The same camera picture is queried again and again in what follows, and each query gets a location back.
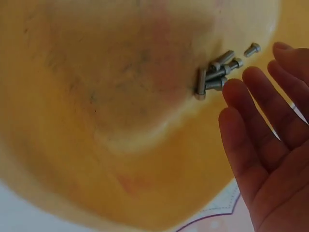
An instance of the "yellow surface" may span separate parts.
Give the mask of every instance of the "yellow surface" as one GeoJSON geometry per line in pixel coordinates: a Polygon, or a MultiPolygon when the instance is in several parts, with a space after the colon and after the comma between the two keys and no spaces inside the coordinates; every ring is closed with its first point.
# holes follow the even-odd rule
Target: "yellow surface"
{"type": "MultiPolygon", "coordinates": [[[[308,6],[283,2],[276,40],[307,45],[308,6]]],[[[180,223],[232,178],[224,101],[193,98],[195,71],[227,49],[266,50],[279,11],[279,0],[0,0],[0,177],[93,228],[180,223]]]]}

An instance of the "palm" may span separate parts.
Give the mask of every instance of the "palm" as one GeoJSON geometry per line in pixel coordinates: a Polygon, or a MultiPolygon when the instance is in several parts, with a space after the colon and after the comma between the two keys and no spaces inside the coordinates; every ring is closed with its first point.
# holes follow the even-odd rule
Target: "palm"
{"type": "MultiPolygon", "coordinates": [[[[281,50],[268,70],[309,121],[309,50],[281,50]]],[[[219,123],[225,151],[256,232],[309,230],[309,127],[258,68],[224,88],[219,123]],[[277,139],[247,90],[269,119],[277,139]]]]}

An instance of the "hex bolt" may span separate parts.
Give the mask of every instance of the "hex bolt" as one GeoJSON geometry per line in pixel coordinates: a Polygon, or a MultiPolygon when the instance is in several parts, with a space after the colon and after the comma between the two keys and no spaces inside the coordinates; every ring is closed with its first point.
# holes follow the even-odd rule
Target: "hex bolt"
{"type": "Polygon", "coordinates": [[[218,80],[206,82],[205,89],[206,90],[215,89],[217,91],[222,91],[227,81],[228,79],[224,76],[224,77],[219,78],[218,80]]]}
{"type": "Polygon", "coordinates": [[[226,75],[229,75],[230,73],[231,73],[231,68],[230,68],[230,66],[229,65],[224,65],[224,66],[222,66],[221,67],[221,69],[219,70],[219,71],[217,71],[217,72],[208,72],[207,74],[206,74],[206,78],[205,78],[205,81],[210,81],[210,80],[212,80],[212,79],[215,79],[215,78],[217,78],[217,77],[222,77],[222,76],[226,76],[226,75]]]}
{"type": "Polygon", "coordinates": [[[260,51],[261,51],[261,46],[258,45],[257,43],[253,43],[253,44],[251,44],[251,47],[249,47],[249,48],[245,51],[244,55],[245,55],[245,57],[249,58],[249,57],[252,56],[254,53],[258,53],[258,52],[260,52],[260,51]]]}
{"type": "Polygon", "coordinates": [[[207,73],[206,69],[201,69],[199,71],[197,89],[195,92],[195,98],[198,101],[203,101],[206,99],[206,90],[205,90],[206,73],[207,73]]]}
{"type": "Polygon", "coordinates": [[[220,56],[218,59],[210,63],[210,69],[213,72],[218,72],[225,63],[227,63],[230,59],[235,57],[234,51],[228,51],[220,56]]]}
{"type": "Polygon", "coordinates": [[[231,70],[234,69],[239,69],[243,66],[243,61],[242,59],[239,58],[234,58],[229,64],[228,66],[230,66],[231,70]]]}

